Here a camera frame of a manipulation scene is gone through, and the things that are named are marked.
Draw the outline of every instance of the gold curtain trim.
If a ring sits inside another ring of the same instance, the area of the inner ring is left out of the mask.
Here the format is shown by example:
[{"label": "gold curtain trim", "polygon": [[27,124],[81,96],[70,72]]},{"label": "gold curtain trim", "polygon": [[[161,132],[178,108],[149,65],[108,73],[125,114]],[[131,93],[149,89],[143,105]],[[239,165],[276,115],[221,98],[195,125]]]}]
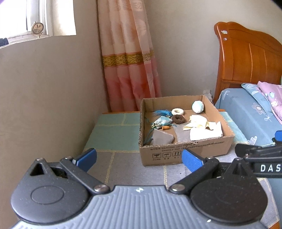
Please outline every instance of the gold curtain trim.
[{"label": "gold curtain trim", "polygon": [[146,53],[146,54],[137,52],[133,54],[124,53],[120,55],[103,56],[103,64],[104,67],[138,64],[144,61],[150,61],[153,55],[154,55],[154,50],[150,50],[150,53]]}]

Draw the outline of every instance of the white ring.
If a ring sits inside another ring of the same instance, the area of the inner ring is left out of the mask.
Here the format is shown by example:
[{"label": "white ring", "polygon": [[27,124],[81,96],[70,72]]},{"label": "white ring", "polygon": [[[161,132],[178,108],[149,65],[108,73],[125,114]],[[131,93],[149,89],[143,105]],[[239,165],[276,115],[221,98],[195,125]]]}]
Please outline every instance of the white ring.
[{"label": "white ring", "polygon": [[171,113],[173,115],[183,115],[184,114],[184,111],[181,109],[181,108],[174,108]]}]

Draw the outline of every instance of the metal screw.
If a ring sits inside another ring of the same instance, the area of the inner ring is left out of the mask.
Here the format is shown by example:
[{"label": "metal screw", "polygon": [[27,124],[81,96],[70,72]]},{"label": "metal screw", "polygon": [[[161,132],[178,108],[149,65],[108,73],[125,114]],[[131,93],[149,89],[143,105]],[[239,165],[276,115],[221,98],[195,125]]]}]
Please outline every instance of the metal screw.
[{"label": "metal screw", "polygon": [[173,185],[171,186],[171,189],[172,189],[173,191],[183,191],[183,190],[185,189],[185,186],[182,185],[182,184],[173,184]]},{"label": "metal screw", "polygon": [[107,192],[109,190],[110,190],[109,186],[107,186],[105,184],[98,184],[98,185],[94,186],[94,191],[96,191],[96,192]]}]

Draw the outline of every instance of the window frame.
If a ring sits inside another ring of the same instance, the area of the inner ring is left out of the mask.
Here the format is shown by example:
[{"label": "window frame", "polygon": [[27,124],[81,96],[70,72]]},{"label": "window frame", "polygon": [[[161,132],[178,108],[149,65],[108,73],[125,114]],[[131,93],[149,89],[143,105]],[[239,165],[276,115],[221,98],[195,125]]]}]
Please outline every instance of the window frame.
[{"label": "window frame", "polygon": [[53,36],[52,0],[27,0],[27,32],[7,37],[9,44],[37,39],[31,33],[35,21],[44,25],[40,37]]}]

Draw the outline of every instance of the light blue ball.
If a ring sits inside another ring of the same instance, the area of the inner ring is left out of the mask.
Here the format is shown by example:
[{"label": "light blue ball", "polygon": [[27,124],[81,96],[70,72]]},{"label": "light blue ball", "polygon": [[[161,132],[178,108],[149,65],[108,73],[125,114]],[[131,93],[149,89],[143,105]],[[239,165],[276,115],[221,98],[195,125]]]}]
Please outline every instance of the light blue ball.
[{"label": "light blue ball", "polygon": [[195,101],[192,105],[192,110],[197,114],[201,113],[204,110],[203,102],[199,100]]}]

